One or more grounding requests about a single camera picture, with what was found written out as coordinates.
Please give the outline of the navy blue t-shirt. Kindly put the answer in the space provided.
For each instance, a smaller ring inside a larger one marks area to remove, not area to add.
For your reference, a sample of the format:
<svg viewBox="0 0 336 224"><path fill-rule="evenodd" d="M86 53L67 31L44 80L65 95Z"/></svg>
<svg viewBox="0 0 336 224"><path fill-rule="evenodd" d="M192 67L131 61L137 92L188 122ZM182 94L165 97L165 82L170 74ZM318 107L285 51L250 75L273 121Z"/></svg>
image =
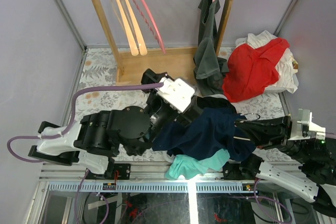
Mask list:
<svg viewBox="0 0 336 224"><path fill-rule="evenodd" d="M153 141L154 151L182 153L197 160L213 156L220 149L229 152L234 161L245 160L255 149L252 141L235 121L245 117L230 113L228 108L205 108L189 126L179 122L166 124Z"/></svg>

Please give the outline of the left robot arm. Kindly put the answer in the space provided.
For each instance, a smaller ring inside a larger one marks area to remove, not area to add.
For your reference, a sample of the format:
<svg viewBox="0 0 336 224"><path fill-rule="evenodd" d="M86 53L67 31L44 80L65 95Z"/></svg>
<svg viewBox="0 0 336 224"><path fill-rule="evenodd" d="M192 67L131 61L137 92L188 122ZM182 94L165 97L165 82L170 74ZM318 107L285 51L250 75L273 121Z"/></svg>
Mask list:
<svg viewBox="0 0 336 224"><path fill-rule="evenodd" d="M122 110L100 111L58 127L43 121L39 141L29 157L57 165L77 163L86 167L93 178L111 179L117 169L114 157L122 145L130 156L142 155L152 148L156 137L172 122L188 126L201 113L196 90L181 78L147 69L138 86L96 87L96 91L142 90L149 94L146 107L128 106Z"/></svg>

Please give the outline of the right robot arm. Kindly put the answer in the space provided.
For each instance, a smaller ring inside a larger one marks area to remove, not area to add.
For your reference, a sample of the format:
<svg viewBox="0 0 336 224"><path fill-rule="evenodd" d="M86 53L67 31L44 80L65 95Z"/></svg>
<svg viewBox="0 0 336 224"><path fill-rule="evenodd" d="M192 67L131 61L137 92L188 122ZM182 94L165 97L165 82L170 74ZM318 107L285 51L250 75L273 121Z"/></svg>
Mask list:
<svg viewBox="0 0 336 224"><path fill-rule="evenodd" d="M224 179L263 179L310 203L325 216L335 217L335 136L312 121L312 112L300 110L270 120L238 120L236 126L263 150L276 148L292 162L276 164L251 154L240 163L223 167Z"/></svg>

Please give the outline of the cream plastic hanger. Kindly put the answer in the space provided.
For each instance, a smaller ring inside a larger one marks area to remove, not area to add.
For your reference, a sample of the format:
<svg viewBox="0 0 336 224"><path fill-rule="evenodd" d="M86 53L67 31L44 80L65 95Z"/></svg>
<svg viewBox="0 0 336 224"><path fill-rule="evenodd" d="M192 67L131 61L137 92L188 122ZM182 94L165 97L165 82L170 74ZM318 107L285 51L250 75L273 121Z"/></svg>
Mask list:
<svg viewBox="0 0 336 224"><path fill-rule="evenodd" d="M241 121L257 121L261 118L260 114L258 113L240 113L239 116L241 118L239 118ZM243 140L243 141L250 141L249 138L247 137L241 137L241 136L237 136L237 135L234 135L234 139L237 139L237 140Z"/></svg>

